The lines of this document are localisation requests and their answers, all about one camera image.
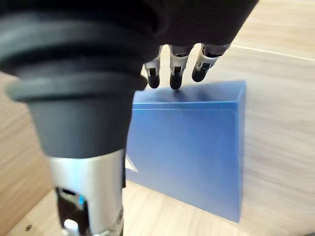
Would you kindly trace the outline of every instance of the robotic hand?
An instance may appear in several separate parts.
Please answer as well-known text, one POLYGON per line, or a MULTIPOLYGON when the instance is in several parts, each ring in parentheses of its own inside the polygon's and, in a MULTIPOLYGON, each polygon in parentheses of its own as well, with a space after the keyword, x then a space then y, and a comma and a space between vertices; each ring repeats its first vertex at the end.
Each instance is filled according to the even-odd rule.
POLYGON ((203 80, 257 0, 0 0, 0 70, 27 103, 47 155, 65 236, 122 236, 122 188, 132 100, 159 85, 171 45, 179 89, 192 45, 203 80))
MULTIPOLYGON (((216 63, 217 59, 224 54, 231 44, 214 45, 201 44, 201 49, 197 58, 197 62, 192 72, 192 79, 196 82, 201 82, 208 70, 216 63)), ((170 86, 177 90, 182 85, 183 73, 186 68, 189 53, 193 46, 174 46, 169 45, 170 48, 170 86)), ((152 61, 144 64, 148 74, 148 82, 151 88, 156 89, 159 86, 159 69, 160 56, 162 46, 159 48, 159 53, 152 61)))

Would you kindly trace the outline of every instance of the black rubber fingertip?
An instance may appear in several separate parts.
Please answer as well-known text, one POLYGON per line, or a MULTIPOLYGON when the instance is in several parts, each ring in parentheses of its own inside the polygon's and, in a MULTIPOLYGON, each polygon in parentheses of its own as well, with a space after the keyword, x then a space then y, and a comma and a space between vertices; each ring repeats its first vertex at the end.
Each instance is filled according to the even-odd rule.
POLYGON ((178 90, 182 85, 182 79, 181 75, 171 75, 169 85, 172 89, 178 90))
POLYGON ((148 83, 151 88, 156 89, 159 86, 159 75, 148 76, 148 83))
POLYGON ((207 71, 205 70, 197 70, 196 67, 192 71, 192 79, 195 82, 201 82, 206 77, 207 71))

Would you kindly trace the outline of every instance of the light wood grain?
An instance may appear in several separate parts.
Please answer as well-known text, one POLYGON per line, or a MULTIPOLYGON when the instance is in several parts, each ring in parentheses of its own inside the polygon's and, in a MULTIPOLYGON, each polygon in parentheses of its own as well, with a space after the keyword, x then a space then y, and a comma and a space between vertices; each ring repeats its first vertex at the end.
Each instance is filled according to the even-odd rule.
MULTIPOLYGON (((193 83, 190 75, 198 49, 191 52, 184 85, 193 83)), ((161 86, 165 87, 169 86, 167 47, 161 55, 161 86)), ((253 236, 299 236, 314 232, 314 72, 313 61, 229 49, 202 83, 248 83, 241 224, 129 183, 124 190, 127 234, 229 236, 244 234, 246 229, 253 236)), ((56 214, 46 217, 53 202, 51 196, 43 200, 11 235, 23 235, 28 222, 39 228, 35 236, 55 235, 56 226, 50 222, 56 221, 56 214)))
MULTIPOLYGON (((58 236, 54 192, 44 198, 8 236, 58 236), (25 231, 27 225, 32 230, 25 231)), ((124 189, 124 236, 248 236, 236 224, 138 184, 124 189)))
POLYGON ((314 38, 314 0, 260 0, 233 44, 314 59, 314 38))
POLYGON ((4 93, 13 80, 0 74, 0 235, 52 189, 28 110, 4 93))

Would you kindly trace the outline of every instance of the blue folder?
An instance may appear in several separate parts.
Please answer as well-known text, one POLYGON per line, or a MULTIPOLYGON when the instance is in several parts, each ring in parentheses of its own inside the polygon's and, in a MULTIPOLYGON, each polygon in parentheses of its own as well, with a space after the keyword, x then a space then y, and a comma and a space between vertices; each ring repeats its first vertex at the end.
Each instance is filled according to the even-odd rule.
POLYGON ((137 92, 127 179, 239 222, 245 92, 244 81, 137 92))

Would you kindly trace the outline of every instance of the blue led light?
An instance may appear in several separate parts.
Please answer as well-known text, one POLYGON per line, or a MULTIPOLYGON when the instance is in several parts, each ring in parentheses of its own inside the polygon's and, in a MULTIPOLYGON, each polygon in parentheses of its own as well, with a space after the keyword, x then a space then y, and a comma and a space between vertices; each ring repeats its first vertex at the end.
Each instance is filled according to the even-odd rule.
POLYGON ((82 204, 84 203, 84 200, 85 200, 84 197, 83 197, 83 196, 80 196, 80 197, 79 197, 79 204, 82 205, 82 204))

